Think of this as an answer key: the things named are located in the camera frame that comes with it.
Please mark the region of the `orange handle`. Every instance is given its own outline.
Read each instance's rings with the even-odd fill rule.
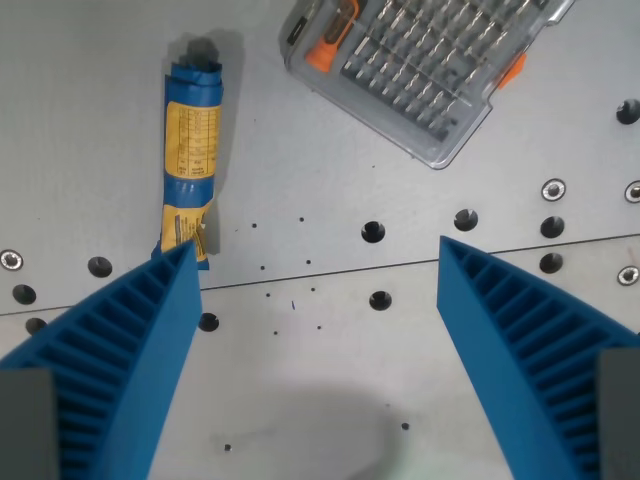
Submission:
[[[331,64],[338,54],[340,44],[349,33],[353,21],[360,14],[360,5],[357,0],[342,0],[340,3],[340,9],[331,20],[324,35],[305,55],[309,65],[323,73],[331,71]]]

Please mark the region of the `gray metal surface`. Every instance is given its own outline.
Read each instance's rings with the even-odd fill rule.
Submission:
[[[602,480],[638,478],[640,349],[612,348],[598,359],[598,436]]]
[[[546,275],[552,252],[563,267]],[[500,257],[640,330],[640,284],[617,281],[640,264],[640,237]],[[150,478],[511,478],[436,282],[432,262],[203,292],[220,326],[196,333]],[[369,306],[380,290],[385,311]],[[0,355],[28,337],[31,316],[0,318]]]
[[[2,478],[60,478],[56,396],[49,370],[0,372],[0,466]]]
[[[162,74],[194,36],[213,39],[225,97],[203,288],[434,259],[438,235],[490,251],[636,233],[640,96],[632,0],[580,0],[541,32],[524,72],[450,167],[435,172],[284,70],[277,37],[293,0],[0,0],[0,312],[70,305],[138,265],[160,230]],[[567,186],[544,201],[551,178]],[[478,212],[461,233],[453,217]],[[540,223],[564,218],[548,240]],[[370,245],[360,230],[386,227]],[[32,305],[11,295],[37,293]]]

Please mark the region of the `clear plastic case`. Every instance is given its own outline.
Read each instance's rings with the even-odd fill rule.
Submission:
[[[573,0],[309,0],[283,28],[287,69],[435,169]]]

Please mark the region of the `black hole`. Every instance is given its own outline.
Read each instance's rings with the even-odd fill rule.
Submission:
[[[564,232],[564,220],[560,217],[549,217],[540,225],[540,233],[547,238],[556,238]]]
[[[640,102],[638,100],[625,100],[616,111],[618,121],[623,125],[631,125],[640,119]]]
[[[44,327],[46,327],[47,322],[45,322],[41,318],[30,318],[26,321],[24,326],[27,329],[27,332],[29,332],[29,335],[33,335],[38,330],[42,330]]]
[[[559,253],[547,253],[540,259],[540,270],[544,273],[556,273],[562,268],[562,255]]]
[[[478,225],[478,214],[475,210],[465,208],[464,210],[460,210],[456,213],[456,216],[453,219],[453,224],[461,232],[468,232],[469,230],[476,228],[476,225]]]
[[[213,313],[203,313],[198,327],[203,332],[213,332],[220,326],[220,320]]]
[[[15,267],[18,264],[18,257],[15,255],[7,255],[4,257],[4,261],[7,262],[7,266]]]
[[[379,312],[386,310],[391,306],[391,295],[387,292],[376,292],[369,297],[369,305]]]
[[[31,305],[36,301],[36,292],[29,285],[16,285],[13,287],[13,298],[22,305]]]
[[[367,222],[362,227],[362,238],[368,243],[378,243],[384,238],[386,231],[379,222]]]
[[[91,275],[98,278],[108,277],[113,272],[111,262],[104,257],[93,257],[89,260],[87,267],[89,267]]]

